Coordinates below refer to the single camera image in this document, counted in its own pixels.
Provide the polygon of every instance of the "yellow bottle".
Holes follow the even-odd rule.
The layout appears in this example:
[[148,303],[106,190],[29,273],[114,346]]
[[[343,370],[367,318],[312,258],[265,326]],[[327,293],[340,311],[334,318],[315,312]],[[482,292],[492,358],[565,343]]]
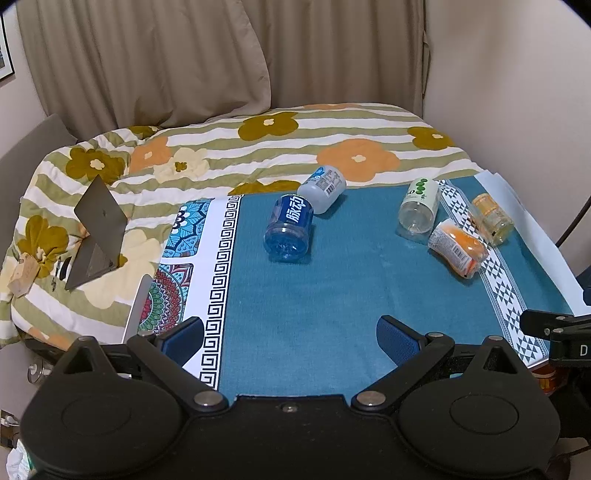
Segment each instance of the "yellow bottle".
[[507,240],[513,231],[513,221],[488,193],[482,193],[472,200],[470,217],[478,227],[478,232],[495,247]]

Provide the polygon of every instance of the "floral bedspread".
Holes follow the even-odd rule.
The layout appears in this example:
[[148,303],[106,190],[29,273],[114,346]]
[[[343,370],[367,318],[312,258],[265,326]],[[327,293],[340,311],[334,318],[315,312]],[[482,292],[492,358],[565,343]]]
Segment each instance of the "floral bedspread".
[[[0,272],[0,345],[23,332],[62,349],[79,335],[119,343],[139,281],[154,276],[183,203],[295,190],[319,164],[337,167],[349,187],[480,171],[447,135],[378,103],[307,105],[166,130],[131,127],[63,147],[37,167],[21,200]],[[74,207],[97,175],[129,218],[120,268],[66,291],[72,257],[87,235]],[[17,299],[8,281],[25,252],[41,268]]]

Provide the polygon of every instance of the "bottle label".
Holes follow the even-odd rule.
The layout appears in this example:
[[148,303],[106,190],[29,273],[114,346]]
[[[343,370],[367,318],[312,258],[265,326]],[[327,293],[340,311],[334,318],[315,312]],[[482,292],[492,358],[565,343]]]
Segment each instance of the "bottle label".
[[453,224],[453,220],[447,219],[435,227],[429,237],[429,248],[445,257],[452,268],[462,277],[467,277],[474,266],[474,259],[453,239],[444,227]]
[[439,184],[433,179],[415,180],[410,184],[402,205],[408,202],[422,203],[435,216],[439,203]]
[[316,183],[327,197],[343,183],[339,173],[333,168],[319,167],[302,185]]
[[488,193],[481,193],[472,200],[472,204],[482,212],[483,216],[487,216],[489,213],[500,208],[498,203]]
[[278,221],[290,223],[306,228],[312,215],[312,205],[304,197],[299,195],[284,195],[277,202],[280,203]]

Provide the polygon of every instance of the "metal screw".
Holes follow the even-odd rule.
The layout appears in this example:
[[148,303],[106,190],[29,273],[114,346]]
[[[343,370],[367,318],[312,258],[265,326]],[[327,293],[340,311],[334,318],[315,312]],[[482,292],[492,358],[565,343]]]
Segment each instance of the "metal screw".
[[34,384],[41,384],[45,377],[49,376],[51,373],[51,368],[49,364],[43,360],[43,358],[38,357],[35,358],[34,363],[32,363],[27,371],[27,380],[31,385]]
[[366,390],[357,395],[357,401],[366,407],[376,407],[386,401],[386,395],[375,390]]
[[223,395],[215,390],[204,390],[195,395],[193,400],[202,407],[213,407],[223,401]]
[[281,410],[285,413],[295,413],[297,411],[297,405],[294,403],[286,403],[281,407]]

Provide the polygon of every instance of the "beige curtain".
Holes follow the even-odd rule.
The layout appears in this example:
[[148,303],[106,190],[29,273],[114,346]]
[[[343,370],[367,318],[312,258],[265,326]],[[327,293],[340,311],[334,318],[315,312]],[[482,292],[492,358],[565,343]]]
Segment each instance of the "beige curtain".
[[43,108],[78,138],[269,108],[239,0],[20,0],[17,10]]
[[242,0],[271,105],[393,103],[422,114],[423,0]]

